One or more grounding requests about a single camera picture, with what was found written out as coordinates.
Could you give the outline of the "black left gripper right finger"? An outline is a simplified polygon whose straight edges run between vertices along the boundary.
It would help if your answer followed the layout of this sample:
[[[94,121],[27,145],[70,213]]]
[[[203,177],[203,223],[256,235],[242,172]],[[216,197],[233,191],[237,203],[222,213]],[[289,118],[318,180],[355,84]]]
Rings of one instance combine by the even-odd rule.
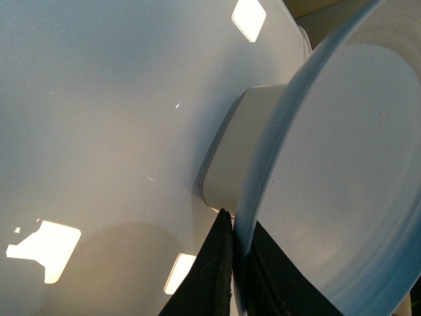
[[[248,315],[341,315],[256,223],[245,275]]]

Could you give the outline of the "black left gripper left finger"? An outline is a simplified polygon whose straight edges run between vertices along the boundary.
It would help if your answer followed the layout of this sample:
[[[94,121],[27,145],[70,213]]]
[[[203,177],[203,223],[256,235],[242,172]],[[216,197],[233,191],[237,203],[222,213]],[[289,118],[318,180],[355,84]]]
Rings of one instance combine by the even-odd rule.
[[[221,209],[190,271],[161,315],[229,315],[234,238],[232,219]]]

